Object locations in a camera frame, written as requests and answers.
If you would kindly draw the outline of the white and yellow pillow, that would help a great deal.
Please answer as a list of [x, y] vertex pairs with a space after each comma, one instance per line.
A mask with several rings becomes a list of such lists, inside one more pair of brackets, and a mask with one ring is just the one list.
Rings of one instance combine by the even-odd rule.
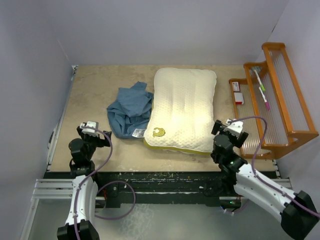
[[216, 84], [212, 70], [159, 69], [154, 76], [144, 143], [154, 149], [209, 155], [213, 150]]

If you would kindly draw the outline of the blue pillowcase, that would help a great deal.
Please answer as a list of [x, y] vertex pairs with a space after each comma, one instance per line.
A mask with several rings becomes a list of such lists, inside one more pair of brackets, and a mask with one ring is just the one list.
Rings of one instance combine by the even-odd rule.
[[120, 87], [116, 99], [106, 111], [113, 134], [120, 139], [134, 139], [136, 129], [145, 130], [150, 120], [154, 94], [146, 90], [147, 83]]

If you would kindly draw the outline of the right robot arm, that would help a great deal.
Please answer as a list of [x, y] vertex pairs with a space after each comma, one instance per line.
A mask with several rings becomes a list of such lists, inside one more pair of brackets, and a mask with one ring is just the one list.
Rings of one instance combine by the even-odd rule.
[[252, 201], [280, 222], [281, 228], [294, 240], [303, 240], [320, 221], [320, 214], [304, 191], [294, 192], [271, 180], [234, 152], [248, 137], [243, 119], [216, 120], [211, 158], [218, 164], [226, 180], [222, 190]]

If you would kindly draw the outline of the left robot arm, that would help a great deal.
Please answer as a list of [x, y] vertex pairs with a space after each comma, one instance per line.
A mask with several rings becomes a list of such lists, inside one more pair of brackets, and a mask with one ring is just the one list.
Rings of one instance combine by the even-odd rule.
[[68, 148], [72, 177], [72, 200], [65, 225], [57, 230], [59, 240], [98, 240], [94, 227], [95, 198], [103, 191], [103, 184], [95, 177], [92, 156], [96, 148], [110, 147], [112, 133], [99, 131], [98, 122], [83, 122], [77, 127], [79, 138], [73, 139]]

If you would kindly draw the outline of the red and white box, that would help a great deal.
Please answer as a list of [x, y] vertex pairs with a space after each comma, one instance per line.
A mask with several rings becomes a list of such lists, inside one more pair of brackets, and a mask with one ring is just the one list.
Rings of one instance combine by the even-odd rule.
[[245, 103], [244, 96], [241, 92], [234, 93], [234, 100], [236, 105], [243, 105]]

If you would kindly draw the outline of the orange wooden tiered rack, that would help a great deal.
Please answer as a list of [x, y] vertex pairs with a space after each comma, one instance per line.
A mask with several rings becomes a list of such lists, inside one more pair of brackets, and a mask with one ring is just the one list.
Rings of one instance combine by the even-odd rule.
[[[319, 136], [303, 97], [286, 46], [281, 42], [262, 45], [265, 60], [243, 65], [245, 78], [231, 78], [236, 118], [244, 121], [243, 129], [249, 134], [240, 148], [243, 158], [277, 160]], [[267, 110], [259, 90], [257, 70], [264, 85], [264, 95], [270, 106]], [[244, 104], [236, 104], [232, 82], [238, 82]]]

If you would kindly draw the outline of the pink capped marker pen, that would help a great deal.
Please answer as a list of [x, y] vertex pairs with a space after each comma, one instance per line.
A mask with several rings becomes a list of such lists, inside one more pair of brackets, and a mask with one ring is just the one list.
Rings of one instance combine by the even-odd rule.
[[264, 104], [265, 104], [267, 110], [269, 111], [269, 110], [271, 109], [271, 108], [270, 108], [270, 105], [269, 105], [269, 102], [268, 102], [268, 100], [267, 100], [267, 98], [266, 98], [266, 96], [265, 96], [262, 88], [259, 87], [258, 89], [259, 89], [259, 91], [260, 91], [260, 93], [261, 93], [261, 96], [262, 96], [262, 98], [263, 98]]

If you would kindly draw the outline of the small red labelled card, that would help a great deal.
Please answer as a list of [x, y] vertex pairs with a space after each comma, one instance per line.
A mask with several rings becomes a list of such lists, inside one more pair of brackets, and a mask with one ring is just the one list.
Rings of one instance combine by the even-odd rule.
[[234, 92], [239, 92], [240, 91], [240, 85], [238, 81], [233, 81], [232, 82], [232, 89]]

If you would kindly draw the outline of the green capped marker pen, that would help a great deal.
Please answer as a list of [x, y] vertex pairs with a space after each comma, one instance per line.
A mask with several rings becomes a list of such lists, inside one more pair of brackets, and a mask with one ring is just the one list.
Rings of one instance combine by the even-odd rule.
[[259, 76], [259, 74], [258, 74], [257, 70], [256, 70], [256, 69], [254, 69], [254, 70], [253, 70], [253, 72], [254, 72], [254, 73], [255, 73], [255, 75], [256, 75], [256, 78], [257, 78], [257, 81], [258, 81], [258, 83], [259, 83], [259, 86], [260, 86], [261, 90], [262, 90], [263, 92], [265, 92], [265, 91], [266, 91], [266, 89], [265, 89], [265, 87], [264, 87], [264, 85], [263, 85], [263, 83], [262, 83], [262, 81], [261, 81], [261, 78], [260, 78], [260, 76]]

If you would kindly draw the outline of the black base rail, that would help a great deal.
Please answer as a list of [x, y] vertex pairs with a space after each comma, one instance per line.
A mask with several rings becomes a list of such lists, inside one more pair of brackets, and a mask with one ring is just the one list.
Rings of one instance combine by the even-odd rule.
[[221, 197], [235, 198], [232, 189], [223, 186], [218, 171], [189, 172], [98, 172], [99, 197], [106, 197], [107, 208], [121, 204], [198, 204], [220, 206]]

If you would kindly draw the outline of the aluminium frame rail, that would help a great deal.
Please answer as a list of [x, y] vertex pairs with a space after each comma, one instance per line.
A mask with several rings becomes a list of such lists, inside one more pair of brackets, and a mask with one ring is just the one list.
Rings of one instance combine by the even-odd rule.
[[27, 240], [29, 238], [40, 200], [69, 200], [72, 198], [72, 194], [71, 179], [36, 179], [30, 208], [19, 239]]

